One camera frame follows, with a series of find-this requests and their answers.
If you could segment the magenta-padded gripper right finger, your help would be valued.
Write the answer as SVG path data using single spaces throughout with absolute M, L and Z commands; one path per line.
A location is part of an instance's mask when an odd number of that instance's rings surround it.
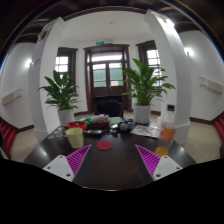
M 154 181 L 159 180 L 182 169 L 182 167 L 168 155 L 158 156 L 154 152 L 140 145 L 136 145 L 136 148 L 141 156 L 141 159 L 148 173 Z

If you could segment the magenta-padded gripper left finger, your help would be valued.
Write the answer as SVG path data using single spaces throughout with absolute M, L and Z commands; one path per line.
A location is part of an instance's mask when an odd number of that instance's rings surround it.
M 59 155 L 47 164 L 44 170 L 72 182 L 90 148 L 91 144 L 72 152 L 68 156 Z

